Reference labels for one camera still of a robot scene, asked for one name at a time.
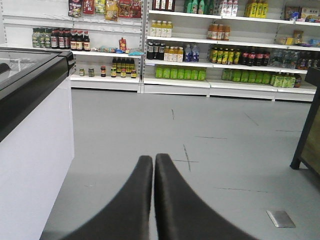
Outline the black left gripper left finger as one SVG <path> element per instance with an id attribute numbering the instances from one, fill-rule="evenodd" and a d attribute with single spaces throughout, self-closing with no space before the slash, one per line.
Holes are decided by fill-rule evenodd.
<path id="1" fill-rule="evenodd" d="M 148 240 L 153 161 L 139 157 L 132 173 L 112 200 L 62 240 Z"/>

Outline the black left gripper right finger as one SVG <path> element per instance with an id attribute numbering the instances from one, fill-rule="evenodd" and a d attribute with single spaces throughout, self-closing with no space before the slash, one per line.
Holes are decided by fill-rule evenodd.
<path id="1" fill-rule="evenodd" d="M 167 153 L 158 153 L 155 158 L 154 207 L 160 240 L 254 239 L 208 206 Z"/>

